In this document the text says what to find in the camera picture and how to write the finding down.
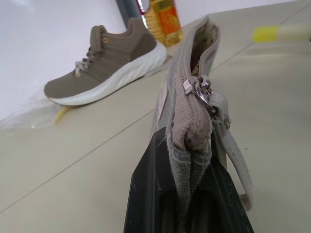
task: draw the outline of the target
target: cooking oil bottle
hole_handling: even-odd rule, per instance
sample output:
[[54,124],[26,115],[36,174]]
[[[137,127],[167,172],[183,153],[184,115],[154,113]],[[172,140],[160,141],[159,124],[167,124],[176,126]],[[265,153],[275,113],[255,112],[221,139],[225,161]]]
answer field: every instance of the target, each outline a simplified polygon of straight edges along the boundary
[[151,0],[143,16],[148,30],[165,46],[174,45],[183,38],[174,0]]

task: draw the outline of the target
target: bottle label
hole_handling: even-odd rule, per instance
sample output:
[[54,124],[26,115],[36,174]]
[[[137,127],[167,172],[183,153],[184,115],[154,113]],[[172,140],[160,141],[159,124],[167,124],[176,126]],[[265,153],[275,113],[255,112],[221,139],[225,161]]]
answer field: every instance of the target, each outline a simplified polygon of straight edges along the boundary
[[165,35],[180,30],[178,15],[172,0],[164,0],[158,3],[158,16]]

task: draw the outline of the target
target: tile floor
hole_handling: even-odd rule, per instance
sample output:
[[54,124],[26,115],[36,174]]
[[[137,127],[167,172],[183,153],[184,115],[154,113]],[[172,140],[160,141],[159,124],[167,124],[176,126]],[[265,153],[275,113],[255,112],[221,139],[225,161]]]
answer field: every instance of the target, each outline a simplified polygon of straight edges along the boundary
[[[250,168],[256,196],[248,215],[257,233],[311,231],[311,44],[253,44],[251,32],[310,25],[310,11],[304,0],[211,15],[222,40],[210,78],[228,98]],[[122,232],[165,73],[72,110],[52,128],[0,132],[0,232]]]

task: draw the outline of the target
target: white shoe sole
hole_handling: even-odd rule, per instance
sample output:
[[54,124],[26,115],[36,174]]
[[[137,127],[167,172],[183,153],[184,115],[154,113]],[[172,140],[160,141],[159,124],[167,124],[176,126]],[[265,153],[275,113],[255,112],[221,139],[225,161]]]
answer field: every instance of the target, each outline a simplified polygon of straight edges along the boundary
[[160,42],[149,53],[125,64],[97,87],[66,98],[50,98],[61,105],[83,105],[100,100],[162,65],[167,57],[166,48]]

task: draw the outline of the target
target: brown sneaker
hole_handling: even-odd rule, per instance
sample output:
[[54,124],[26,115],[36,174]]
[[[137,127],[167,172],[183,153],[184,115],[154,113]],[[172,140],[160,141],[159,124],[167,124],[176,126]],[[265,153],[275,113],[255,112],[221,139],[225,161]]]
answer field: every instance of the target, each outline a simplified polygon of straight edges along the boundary
[[73,72],[45,85],[50,100],[62,105],[95,102],[162,65],[167,56],[166,48],[138,18],[130,19],[121,34],[94,26],[86,55]]

